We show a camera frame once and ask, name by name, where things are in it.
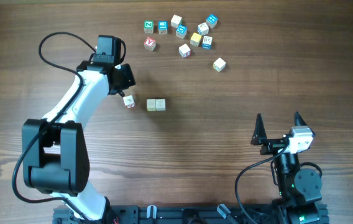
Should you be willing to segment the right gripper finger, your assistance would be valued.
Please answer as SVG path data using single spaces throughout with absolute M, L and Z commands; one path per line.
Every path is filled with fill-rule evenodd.
M 254 146 L 264 145 L 267 143 L 267 135 L 264 128 L 264 122 L 260 113 L 256 117 L 255 129 L 250 143 Z
M 295 126 L 307 126 L 310 129 L 310 131 L 312 132 L 312 136 L 315 136 L 315 132 L 306 124 L 306 122 L 301 117 L 301 115 L 299 114 L 298 111 L 295 112 L 294 122 L 295 122 Z

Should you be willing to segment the red A side block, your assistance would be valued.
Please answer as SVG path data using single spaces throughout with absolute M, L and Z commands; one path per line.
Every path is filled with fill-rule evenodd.
M 127 109 L 135 107 L 135 101 L 134 101 L 134 97 L 132 95 L 125 96 L 123 98 L 123 100 L 124 100 L 124 104 Z

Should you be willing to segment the plain wooden green block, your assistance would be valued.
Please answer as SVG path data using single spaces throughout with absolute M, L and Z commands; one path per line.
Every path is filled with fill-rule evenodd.
M 147 99 L 147 111 L 156 111 L 156 99 Z

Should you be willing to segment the plain Z wooden block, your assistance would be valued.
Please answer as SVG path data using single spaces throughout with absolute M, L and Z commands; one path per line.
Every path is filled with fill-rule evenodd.
M 166 102 L 165 99 L 156 99 L 155 107 L 157 111 L 165 111 L 166 110 Z

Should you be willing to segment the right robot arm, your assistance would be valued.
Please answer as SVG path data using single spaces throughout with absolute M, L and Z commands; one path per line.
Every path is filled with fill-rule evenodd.
M 271 155 L 273 183 L 280 198 L 272 202 L 279 223 L 316 223 L 320 221 L 316 202 L 322 199 L 322 172 L 316 164 L 301 163 L 298 154 L 308 150 L 316 136 L 298 112 L 295 125 L 282 138 L 269 139 L 262 115 L 258 114 L 251 144 L 261 146 L 261 155 Z

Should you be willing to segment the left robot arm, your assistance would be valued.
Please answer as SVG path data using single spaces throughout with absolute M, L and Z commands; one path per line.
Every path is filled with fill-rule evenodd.
M 90 163 L 84 128 L 108 95 L 124 95 L 135 85 L 129 64 L 124 64 L 125 42 L 99 35 L 88 60 L 72 73 L 75 81 L 59 103 L 41 119 L 28 119 L 22 127 L 22 154 L 12 175 L 16 197 L 27 203 L 40 199 L 23 197 L 17 174 L 23 170 L 27 187 L 47 194 L 46 202 L 61 200 L 65 208 L 53 213 L 54 223 L 119 223 L 109 199 L 89 182 Z

